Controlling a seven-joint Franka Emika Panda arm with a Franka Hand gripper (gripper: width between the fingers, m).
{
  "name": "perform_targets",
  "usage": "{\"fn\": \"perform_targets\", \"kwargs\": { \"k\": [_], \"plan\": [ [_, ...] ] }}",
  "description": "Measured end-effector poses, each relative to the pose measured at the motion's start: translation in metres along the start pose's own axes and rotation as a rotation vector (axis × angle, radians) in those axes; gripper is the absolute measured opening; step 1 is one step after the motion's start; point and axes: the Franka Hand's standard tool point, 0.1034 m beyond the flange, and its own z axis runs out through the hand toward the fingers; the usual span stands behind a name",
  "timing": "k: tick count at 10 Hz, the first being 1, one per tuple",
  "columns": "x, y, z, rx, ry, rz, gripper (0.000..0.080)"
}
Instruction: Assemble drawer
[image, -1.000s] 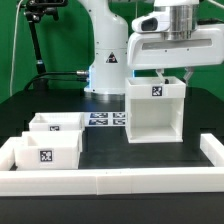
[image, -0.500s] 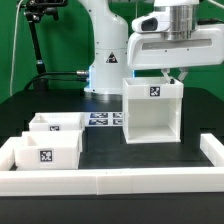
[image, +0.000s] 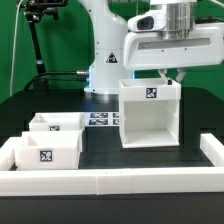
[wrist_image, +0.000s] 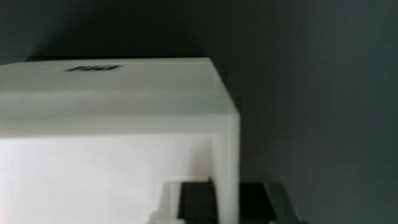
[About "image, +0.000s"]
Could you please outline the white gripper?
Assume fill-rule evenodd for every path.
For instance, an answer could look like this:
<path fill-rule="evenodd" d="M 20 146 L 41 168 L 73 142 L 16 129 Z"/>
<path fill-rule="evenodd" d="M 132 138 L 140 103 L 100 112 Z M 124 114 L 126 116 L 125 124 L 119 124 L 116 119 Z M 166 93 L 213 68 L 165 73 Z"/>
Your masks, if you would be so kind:
<path fill-rule="evenodd" d="M 185 39 L 161 39 L 157 32 L 129 32 L 125 37 L 123 64 L 128 70 L 155 70 L 164 84 L 172 85 L 167 69 L 178 68 L 181 82 L 187 67 L 220 64 L 224 60 L 224 27 L 198 25 Z"/>

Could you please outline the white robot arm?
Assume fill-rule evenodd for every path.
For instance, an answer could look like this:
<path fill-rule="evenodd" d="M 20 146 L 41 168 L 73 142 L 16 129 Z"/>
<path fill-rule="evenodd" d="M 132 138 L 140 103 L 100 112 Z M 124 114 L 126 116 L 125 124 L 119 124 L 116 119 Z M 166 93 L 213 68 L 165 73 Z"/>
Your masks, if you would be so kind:
<path fill-rule="evenodd" d="M 111 12 L 110 0 L 78 1 L 94 33 L 88 94 L 116 95 L 118 82 L 137 70 L 183 70 L 224 62 L 224 23 L 197 24 L 197 0 L 145 0 L 150 9 L 129 20 Z"/>

